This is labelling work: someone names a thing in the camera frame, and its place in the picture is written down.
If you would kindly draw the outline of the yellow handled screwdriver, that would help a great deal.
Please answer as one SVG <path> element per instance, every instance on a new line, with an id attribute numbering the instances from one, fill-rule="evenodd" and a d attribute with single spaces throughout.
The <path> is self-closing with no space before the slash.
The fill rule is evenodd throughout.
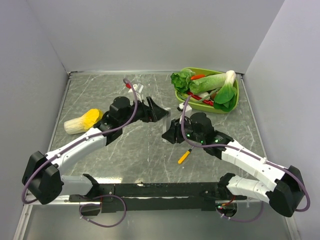
<path id="1" fill-rule="evenodd" d="M 190 155 L 190 153 L 192 152 L 192 149 L 190 148 L 190 149 L 188 149 L 181 157 L 180 157 L 180 159 L 178 160 L 178 164 L 180 165 L 180 164 L 182 164 L 185 160 L 186 160 L 186 158 Z"/>

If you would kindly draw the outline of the white remote control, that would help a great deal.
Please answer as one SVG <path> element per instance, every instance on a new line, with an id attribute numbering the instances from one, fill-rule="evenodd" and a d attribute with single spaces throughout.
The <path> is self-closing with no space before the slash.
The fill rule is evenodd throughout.
<path id="1" fill-rule="evenodd" d="M 166 115 L 163 119 L 162 119 L 162 134 L 164 134 L 165 132 L 167 132 L 171 126 L 171 108 L 170 107 L 166 107 L 165 108 L 166 111 L 168 111 L 168 115 Z"/>

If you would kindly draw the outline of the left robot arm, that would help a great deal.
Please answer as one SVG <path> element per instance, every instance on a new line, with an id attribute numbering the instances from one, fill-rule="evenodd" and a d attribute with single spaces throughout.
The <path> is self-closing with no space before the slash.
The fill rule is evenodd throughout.
<path id="1" fill-rule="evenodd" d="M 66 170 L 86 155 L 114 142 L 125 126 L 136 121 L 156 123 L 169 115 L 169 109 L 158 106 L 150 96 L 146 101 L 134 103 L 124 96 L 115 98 L 102 119 L 86 133 L 56 150 L 46 154 L 36 151 L 30 156 L 22 177 L 22 202 L 29 204 L 27 192 L 43 205 L 65 195 L 95 200 L 100 193 L 100 184 L 89 174 L 68 176 Z"/>

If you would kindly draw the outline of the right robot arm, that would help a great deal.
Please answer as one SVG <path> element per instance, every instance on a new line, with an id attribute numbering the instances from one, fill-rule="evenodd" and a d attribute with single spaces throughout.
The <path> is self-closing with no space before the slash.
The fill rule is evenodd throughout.
<path id="1" fill-rule="evenodd" d="M 306 195 L 301 171 L 295 166 L 285 168 L 243 147 L 227 134 L 214 129 L 203 112 L 190 117 L 163 120 L 162 138 L 172 144 L 188 140 L 198 144 L 207 154 L 233 164 L 254 179 L 227 173 L 220 178 L 218 193 L 223 199 L 244 196 L 269 204 L 278 214 L 290 218 Z"/>

